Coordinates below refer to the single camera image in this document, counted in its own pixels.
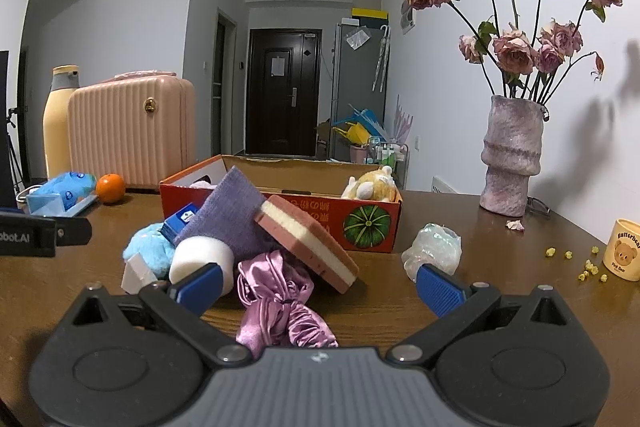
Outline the purple woven pouch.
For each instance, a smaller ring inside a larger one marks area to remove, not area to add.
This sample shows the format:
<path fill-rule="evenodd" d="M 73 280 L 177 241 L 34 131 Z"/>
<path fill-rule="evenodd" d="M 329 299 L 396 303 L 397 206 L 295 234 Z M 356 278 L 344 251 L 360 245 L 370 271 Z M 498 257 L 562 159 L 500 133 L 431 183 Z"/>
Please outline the purple woven pouch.
<path fill-rule="evenodd" d="M 178 234 L 177 245 L 194 236 L 218 239 L 231 249 L 236 262 L 276 251 L 280 244 L 255 221 L 265 201 L 241 170 L 232 167 Z"/>

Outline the grey refrigerator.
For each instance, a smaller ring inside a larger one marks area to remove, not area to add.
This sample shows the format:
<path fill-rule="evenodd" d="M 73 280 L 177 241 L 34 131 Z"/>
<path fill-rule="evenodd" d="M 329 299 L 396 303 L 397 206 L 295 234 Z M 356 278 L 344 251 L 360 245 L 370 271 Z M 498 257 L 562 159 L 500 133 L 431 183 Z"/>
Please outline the grey refrigerator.
<path fill-rule="evenodd" d="M 387 25 L 385 20 L 364 18 L 359 26 L 338 24 L 334 32 L 333 81 L 331 94 L 330 156 L 349 161 L 350 143 L 334 127 L 346 129 L 355 109 L 367 109 L 384 124 L 386 80 L 382 80 Z"/>

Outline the purple satin scrunchie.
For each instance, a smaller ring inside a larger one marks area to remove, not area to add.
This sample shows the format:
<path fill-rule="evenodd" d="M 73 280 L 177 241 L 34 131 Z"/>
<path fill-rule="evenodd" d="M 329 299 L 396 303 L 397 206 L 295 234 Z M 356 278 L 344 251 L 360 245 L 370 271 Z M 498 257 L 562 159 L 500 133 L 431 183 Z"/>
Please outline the purple satin scrunchie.
<path fill-rule="evenodd" d="M 335 348 L 326 321 L 307 307 L 314 282 L 303 263 L 281 251 L 239 263 L 236 289 L 245 313 L 235 340 L 255 359 L 268 347 Z"/>

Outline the yellow white plush toy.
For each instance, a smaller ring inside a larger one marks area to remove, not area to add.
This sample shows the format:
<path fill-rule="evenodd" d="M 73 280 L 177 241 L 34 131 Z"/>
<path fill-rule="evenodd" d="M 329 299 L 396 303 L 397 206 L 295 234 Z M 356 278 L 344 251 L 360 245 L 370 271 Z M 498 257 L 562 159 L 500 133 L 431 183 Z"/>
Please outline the yellow white plush toy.
<path fill-rule="evenodd" d="M 366 172 L 358 179 L 351 176 L 341 195 L 341 199 L 393 202 L 397 194 L 392 167 L 381 166 L 376 170 Z"/>

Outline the red cardboard box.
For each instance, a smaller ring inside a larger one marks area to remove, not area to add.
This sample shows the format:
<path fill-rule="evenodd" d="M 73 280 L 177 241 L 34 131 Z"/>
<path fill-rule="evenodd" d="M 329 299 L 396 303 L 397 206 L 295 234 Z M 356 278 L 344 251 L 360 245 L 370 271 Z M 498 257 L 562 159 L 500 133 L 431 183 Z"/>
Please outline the red cardboard box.
<path fill-rule="evenodd" d="M 344 199 L 350 178 L 378 170 L 377 165 L 298 158 L 218 155 L 160 182 L 166 217 L 182 207 L 200 207 L 210 194 L 198 181 L 217 185 L 231 168 L 238 168 L 264 196 L 277 194 L 308 212 L 348 251 L 389 254 L 395 245 L 401 196 L 388 202 Z"/>

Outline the white foam cylinder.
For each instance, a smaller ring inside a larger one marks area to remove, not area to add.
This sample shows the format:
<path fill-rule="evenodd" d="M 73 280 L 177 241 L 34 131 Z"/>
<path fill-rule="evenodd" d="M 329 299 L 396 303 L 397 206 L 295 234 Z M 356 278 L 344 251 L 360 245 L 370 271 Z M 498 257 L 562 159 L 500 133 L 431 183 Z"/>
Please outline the white foam cylinder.
<path fill-rule="evenodd" d="M 221 295 L 228 295 L 234 286 L 234 254 L 226 243 L 213 237 L 191 236 L 183 239 L 175 249 L 169 280 L 173 284 L 178 283 L 209 263 L 216 263 L 221 269 Z"/>

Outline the dark entrance door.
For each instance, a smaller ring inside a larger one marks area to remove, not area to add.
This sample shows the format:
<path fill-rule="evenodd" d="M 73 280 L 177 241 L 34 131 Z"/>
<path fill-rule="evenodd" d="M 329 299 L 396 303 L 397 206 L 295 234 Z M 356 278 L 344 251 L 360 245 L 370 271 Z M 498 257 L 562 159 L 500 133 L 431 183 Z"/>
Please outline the dark entrance door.
<path fill-rule="evenodd" d="M 322 31 L 250 31 L 245 153 L 312 157 L 316 153 Z"/>

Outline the pink ribbed small suitcase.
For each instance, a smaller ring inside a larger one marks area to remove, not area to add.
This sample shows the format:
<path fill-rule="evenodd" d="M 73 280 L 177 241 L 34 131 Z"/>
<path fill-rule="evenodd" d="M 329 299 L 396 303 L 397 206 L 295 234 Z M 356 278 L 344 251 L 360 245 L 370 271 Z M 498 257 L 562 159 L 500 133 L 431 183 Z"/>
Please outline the pink ribbed small suitcase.
<path fill-rule="evenodd" d="M 80 88 L 68 102 L 68 139 L 73 170 L 156 190 L 195 162 L 193 84 L 175 72 L 138 70 Z"/>

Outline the fallen pink petal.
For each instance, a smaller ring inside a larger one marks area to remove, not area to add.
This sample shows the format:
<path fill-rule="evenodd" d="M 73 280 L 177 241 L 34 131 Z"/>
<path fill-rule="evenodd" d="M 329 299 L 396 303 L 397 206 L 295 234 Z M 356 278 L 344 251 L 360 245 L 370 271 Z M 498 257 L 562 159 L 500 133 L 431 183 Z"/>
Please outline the fallen pink petal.
<path fill-rule="evenodd" d="M 506 228 L 514 232 L 524 232 L 525 227 L 521 220 L 508 220 L 506 221 Z"/>

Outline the pink layered sponge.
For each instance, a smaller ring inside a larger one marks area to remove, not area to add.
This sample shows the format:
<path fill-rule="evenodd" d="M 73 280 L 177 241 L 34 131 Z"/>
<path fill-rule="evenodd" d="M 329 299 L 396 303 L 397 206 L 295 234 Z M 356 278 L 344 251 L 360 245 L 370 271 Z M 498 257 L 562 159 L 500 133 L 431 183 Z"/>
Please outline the pink layered sponge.
<path fill-rule="evenodd" d="M 340 294 L 358 279 L 359 268 L 352 257 L 318 220 L 292 202 L 271 195 L 260 205 L 254 221 Z"/>

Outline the blue tissue pack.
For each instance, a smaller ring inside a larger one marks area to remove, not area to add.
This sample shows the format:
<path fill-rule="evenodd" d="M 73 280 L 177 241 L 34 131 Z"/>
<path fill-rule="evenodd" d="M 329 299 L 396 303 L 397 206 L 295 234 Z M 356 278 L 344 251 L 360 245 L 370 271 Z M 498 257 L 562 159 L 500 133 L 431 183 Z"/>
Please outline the blue tissue pack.
<path fill-rule="evenodd" d="M 31 215 L 64 216 L 96 188 L 96 178 L 90 173 L 67 171 L 39 185 L 26 195 Z"/>

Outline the storage cart with bottles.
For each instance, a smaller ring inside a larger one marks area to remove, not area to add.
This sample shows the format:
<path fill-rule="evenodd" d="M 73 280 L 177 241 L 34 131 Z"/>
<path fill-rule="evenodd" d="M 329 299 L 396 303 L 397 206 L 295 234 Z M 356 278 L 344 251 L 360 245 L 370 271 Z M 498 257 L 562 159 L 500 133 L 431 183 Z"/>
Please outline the storage cart with bottles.
<path fill-rule="evenodd" d="M 390 166 L 396 185 L 406 187 L 409 167 L 409 147 L 395 141 L 383 141 L 380 136 L 371 136 L 367 144 L 367 164 Z"/>

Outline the light blue plush toy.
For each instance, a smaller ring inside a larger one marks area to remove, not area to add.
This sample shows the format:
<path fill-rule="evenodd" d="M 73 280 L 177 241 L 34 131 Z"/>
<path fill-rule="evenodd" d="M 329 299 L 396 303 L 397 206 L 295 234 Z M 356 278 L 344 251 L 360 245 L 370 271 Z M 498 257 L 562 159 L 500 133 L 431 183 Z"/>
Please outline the light blue plush toy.
<path fill-rule="evenodd" d="M 175 246 L 163 236 L 163 223 L 152 223 L 137 231 L 122 252 L 122 260 L 140 255 L 158 279 L 166 279 L 174 259 Z"/>

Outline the yellow box on fridge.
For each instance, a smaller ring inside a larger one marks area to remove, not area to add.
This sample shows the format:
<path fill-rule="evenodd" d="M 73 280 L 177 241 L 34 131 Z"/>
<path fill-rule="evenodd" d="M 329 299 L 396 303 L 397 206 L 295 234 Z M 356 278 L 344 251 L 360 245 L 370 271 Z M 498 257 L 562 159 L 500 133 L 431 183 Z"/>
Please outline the yellow box on fridge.
<path fill-rule="evenodd" d="M 382 10 L 352 8 L 352 17 L 375 18 L 376 20 L 387 20 L 388 13 Z"/>

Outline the purple textured vase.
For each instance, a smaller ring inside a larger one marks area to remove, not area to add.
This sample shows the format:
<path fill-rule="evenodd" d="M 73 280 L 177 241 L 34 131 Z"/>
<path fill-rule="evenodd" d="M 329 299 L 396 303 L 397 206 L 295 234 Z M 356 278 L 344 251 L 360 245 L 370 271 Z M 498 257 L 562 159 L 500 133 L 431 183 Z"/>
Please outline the purple textured vase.
<path fill-rule="evenodd" d="M 540 173 L 544 109 L 524 98 L 493 95 L 480 159 L 487 166 L 480 207 L 508 218 L 525 215 L 528 184 Z"/>

